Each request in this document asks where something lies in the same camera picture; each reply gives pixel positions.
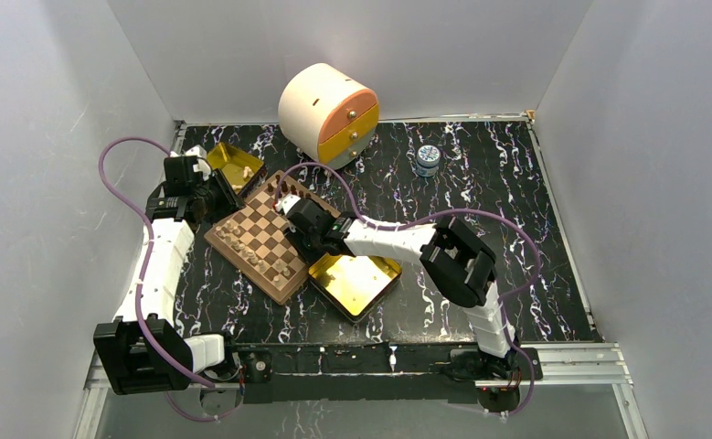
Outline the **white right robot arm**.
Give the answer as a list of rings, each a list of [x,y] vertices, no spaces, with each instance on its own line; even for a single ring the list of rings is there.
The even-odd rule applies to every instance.
[[[288,195],[275,205],[289,223],[285,236],[307,262],[324,255],[380,257],[422,267],[427,282],[467,315],[478,347],[461,365],[457,380],[513,379],[519,357],[515,331],[499,301],[494,252],[462,220],[443,215],[413,225],[332,215],[310,198]]]

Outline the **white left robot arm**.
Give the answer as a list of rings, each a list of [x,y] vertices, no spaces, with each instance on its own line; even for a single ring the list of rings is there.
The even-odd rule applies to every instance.
[[[143,210],[142,252],[133,283],[112,321],[100,323],[93,343],[118,395],[181,391],[194,376],[237,377],[241,357],[231,336],[182,337],[175,330],[175,294],[199,227],[236,211],[241,202],[200,148],[164,161],[165,179]]]

